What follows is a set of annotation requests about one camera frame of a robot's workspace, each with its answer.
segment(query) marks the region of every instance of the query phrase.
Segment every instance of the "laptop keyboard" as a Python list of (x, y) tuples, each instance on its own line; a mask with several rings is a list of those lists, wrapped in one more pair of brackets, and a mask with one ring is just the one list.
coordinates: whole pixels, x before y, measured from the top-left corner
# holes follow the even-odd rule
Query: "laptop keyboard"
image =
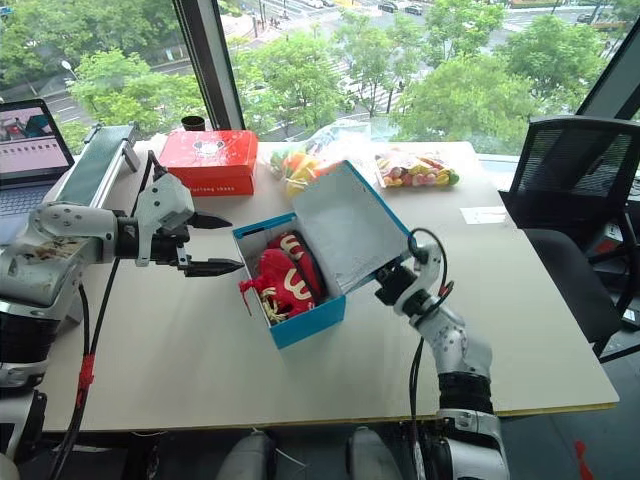
[(17, 188), (0, 192), (0, 216), (28, 213), (40, 205), (47, 188)]

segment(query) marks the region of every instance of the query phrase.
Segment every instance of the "plastic bag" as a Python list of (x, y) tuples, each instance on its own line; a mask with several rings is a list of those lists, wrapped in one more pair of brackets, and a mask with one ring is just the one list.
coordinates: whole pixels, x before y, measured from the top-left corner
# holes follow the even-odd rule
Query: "plastic bag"
[(413, 154), (391, 148), (376, 155), (380, 184), (385, 187), (446, 187), (460, 176), (438, 158), (437, 153)]
[(349, 160), (372, 185), (377, 183), (371, 148), (370, 125), (341, 119), (318, 130), (303, 142), (288, 144), (272, 152), (268, 164), (285, 182), (287, 197), (304, 191), (315, 179)]

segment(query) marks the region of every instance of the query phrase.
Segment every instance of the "laptop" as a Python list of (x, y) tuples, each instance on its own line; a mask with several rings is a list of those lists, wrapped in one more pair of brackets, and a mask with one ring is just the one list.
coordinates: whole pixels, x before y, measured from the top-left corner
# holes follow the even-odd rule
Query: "laptop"
[(0, 245), (15, 239), (72, 165), (44, 100), (0, 104)]

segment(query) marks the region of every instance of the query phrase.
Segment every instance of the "laptop screen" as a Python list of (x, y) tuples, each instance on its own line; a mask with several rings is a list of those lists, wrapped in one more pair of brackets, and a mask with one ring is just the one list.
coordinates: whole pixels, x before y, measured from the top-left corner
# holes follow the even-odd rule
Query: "laptop screen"
[(41, 100), (0, 105), (0, 180), (55, 180), (73, 165)]

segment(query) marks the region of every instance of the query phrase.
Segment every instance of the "box lid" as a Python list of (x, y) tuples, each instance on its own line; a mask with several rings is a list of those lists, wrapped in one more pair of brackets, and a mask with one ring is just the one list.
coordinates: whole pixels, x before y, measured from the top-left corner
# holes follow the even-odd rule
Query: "box lid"
[(258, 138), (248, 130), (169, 134), (159, 161), (171, 172), (203, 169), (206, 176), (250, 176), (256, 162)]
[(307, 242), (342, 293), (408, 254), (409, 230), (348, 161), (293, 199)]

